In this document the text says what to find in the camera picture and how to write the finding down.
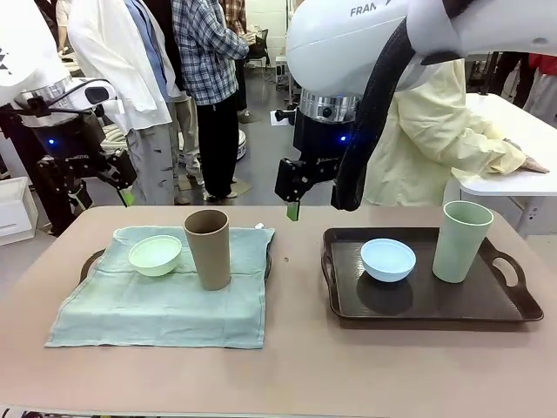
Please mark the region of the person in plaid shirt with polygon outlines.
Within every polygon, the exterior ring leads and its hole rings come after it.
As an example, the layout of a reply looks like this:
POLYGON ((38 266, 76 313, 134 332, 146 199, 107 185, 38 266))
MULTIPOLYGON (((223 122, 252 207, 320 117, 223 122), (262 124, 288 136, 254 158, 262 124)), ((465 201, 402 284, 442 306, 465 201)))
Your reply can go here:
POLYGON ((246 41, 226 26, 218 0, 171 0, 185 89, 197 109, 204 200, 232 199, 239 128, 235 62, 246 41))

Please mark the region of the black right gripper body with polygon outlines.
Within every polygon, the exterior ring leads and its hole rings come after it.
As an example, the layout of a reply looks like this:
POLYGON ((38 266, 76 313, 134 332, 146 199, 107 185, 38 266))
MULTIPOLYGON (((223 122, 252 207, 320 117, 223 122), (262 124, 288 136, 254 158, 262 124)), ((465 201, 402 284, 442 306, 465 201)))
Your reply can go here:
POLYGON ((350 143, 353 125, 353 122, 323 123, 298 112, 293 146, 304 161, 341 158, 350 143))

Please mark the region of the white side table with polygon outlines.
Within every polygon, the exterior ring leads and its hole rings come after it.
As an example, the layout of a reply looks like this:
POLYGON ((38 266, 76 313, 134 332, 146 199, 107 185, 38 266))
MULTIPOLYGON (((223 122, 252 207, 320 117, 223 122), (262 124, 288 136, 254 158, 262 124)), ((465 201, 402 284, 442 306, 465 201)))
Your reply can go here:
POLYGON ((513 172, 507 176, 476 176, 457 172, 460 190, 489 198, 524 198, 516 231, 535 235, 534 220, 550 198, 557 198, 557 130, 497 95, 468 93, 466 104, 474 113, 492 121, 522 151, 549 170, 547 174, 513 172))

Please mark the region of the pale green bowl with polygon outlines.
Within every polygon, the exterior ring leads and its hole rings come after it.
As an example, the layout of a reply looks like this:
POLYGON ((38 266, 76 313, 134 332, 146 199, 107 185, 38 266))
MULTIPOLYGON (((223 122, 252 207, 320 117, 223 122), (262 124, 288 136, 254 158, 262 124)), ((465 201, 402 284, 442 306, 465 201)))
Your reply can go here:
POLYGON ((156 235, 139 241, 128 254, 134 269, 148 277, 160 277, 178 266, 182 242, 170 235, 156 235))

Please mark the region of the black stand pole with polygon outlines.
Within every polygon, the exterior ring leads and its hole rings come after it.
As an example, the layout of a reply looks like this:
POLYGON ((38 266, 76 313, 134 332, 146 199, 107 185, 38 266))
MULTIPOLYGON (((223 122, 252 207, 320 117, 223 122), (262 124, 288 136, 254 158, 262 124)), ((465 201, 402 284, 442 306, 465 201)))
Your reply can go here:
POLYGON ((486 65, 482 72, 482 85, 480 86, 479 94, 486 96, 489 93, 490 85, 492 83, 494 74, 496 72, 497 64, 500 59, 500 53, 494 51, 487 57, 486 65))

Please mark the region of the person in red jacket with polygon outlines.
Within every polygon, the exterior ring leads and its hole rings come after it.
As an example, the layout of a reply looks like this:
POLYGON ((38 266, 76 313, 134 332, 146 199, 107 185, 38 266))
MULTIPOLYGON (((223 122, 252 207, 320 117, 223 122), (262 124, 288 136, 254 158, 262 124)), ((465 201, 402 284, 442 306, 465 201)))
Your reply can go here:
POLYGON ((530 54, 529 66, 534 83, 523 110, 557 129, 557 57, 530 54))

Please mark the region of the person in yellow gown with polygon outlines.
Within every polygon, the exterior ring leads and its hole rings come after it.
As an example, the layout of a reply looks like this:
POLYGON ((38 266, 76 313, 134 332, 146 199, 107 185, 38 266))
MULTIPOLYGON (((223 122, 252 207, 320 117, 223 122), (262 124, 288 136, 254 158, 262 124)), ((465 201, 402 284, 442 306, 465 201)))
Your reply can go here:
POLYGON ((466 105, 464 60, 443 63, 423 85, 394 95, 367 166, 364 202, 441 206, 453 170, 436 159, 436 131, 466 105))

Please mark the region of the right forearm in yellow sleeve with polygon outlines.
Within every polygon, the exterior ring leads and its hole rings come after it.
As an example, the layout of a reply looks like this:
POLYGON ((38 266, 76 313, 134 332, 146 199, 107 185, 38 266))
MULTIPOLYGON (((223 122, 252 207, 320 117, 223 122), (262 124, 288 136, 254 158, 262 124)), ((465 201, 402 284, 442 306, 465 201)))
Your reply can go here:
POLYGON ((527 155, 507 142, 492 122, 471 111, 454 113, 435 134, 436 159, 452 169, 474 174, 508 174, 527 160, 527 155))

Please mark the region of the white storage box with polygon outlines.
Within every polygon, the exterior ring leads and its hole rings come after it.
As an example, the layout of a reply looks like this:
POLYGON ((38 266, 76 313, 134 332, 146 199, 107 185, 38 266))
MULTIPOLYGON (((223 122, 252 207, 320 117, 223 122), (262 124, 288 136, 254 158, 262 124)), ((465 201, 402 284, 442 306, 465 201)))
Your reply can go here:
POLYGON ((0 181, 0 246, 35 237, 38 211, 29 188, 29 179, 0 181))

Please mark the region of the tall pale green cup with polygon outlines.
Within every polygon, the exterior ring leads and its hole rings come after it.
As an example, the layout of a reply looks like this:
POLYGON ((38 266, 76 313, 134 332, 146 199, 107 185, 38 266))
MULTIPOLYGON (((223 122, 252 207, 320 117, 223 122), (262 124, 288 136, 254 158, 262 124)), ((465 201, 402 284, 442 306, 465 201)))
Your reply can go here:
POLYGON ((443 205, 433 274, 447 283, 461 283, 493 223, 493 213, 477 203, 458 200, 443 205))

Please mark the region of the pale blue bowl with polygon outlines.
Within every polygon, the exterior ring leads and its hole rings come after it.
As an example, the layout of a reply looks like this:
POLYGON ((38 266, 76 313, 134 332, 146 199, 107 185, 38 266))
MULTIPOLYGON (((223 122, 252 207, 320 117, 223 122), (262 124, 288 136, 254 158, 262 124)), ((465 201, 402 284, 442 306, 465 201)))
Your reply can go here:
POLYGON ((394 283, 405 279, 416 265, 416 255, 395 239, 372 239, 360 249, 365 271, 374 279, 394 283))

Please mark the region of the tall brown cup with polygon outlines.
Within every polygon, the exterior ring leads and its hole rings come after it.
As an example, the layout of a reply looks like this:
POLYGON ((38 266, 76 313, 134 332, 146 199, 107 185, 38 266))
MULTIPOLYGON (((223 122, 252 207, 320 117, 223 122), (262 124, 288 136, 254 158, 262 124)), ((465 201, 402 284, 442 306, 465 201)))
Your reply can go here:
POLYGON ((200 210, 186 218, 184 230, 203 288, 226 287, 231 281, 228 216, 216 209, 200 210))

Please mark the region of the teal cloth mat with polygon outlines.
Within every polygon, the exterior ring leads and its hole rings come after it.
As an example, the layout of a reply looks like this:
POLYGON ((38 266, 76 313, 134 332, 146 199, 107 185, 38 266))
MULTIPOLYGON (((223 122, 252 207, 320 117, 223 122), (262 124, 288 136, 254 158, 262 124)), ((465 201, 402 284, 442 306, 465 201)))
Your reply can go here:
POLYGON ((60 306, 46 347, 154 346, 260 349, 265 338, 265 280, 272 229, 230 230, 230 284, 202 288, 184 230, 117 229, 87 277, 60 306), (181 241, 178 266, 152 278, 128 260, 140 240, 181 241))

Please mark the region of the white ribbed round cushion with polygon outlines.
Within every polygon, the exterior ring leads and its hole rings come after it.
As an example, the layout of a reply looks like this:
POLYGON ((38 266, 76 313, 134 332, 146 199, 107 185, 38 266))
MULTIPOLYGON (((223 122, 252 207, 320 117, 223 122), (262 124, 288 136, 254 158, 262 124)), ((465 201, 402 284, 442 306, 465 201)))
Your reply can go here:
POLYGON ((113 152, 117 150, 127 150, 127 141, 125 135, 117 127, 117 125, 107 125, 103 127, 104 140, 101 147, 105 152, 113 152))

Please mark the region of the grey sewing workbench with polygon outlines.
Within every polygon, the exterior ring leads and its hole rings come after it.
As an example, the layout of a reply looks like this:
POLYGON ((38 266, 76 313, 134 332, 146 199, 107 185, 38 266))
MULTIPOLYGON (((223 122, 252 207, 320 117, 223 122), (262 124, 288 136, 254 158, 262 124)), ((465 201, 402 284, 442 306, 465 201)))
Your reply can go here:
POLYGON ((290 72, 286 56, 275 57, 275 87, 277 91, 286 92, 286 109, 294 110, 299 104, 301 87, 290 72))

